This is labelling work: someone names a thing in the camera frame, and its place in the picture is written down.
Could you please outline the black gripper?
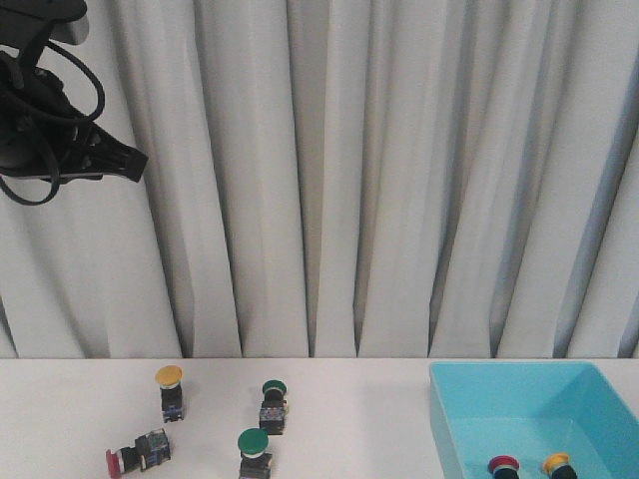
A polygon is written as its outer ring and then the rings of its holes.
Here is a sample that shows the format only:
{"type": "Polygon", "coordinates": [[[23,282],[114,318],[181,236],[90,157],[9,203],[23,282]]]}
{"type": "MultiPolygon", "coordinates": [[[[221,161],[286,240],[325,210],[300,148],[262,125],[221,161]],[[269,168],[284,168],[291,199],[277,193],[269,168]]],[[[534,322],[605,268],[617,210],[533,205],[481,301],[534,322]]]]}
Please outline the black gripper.
{"type": "Polygon", "coordinates": [[[137,183],[148,157],[96,124],[106,106],[102,82],[66,49],[55,51],[95,89],[96,107],[74,107],[64,83],[39,67],[22,68],[1,54],[1,174],[24,180],[100,180],[105,175],[137,183]]]}

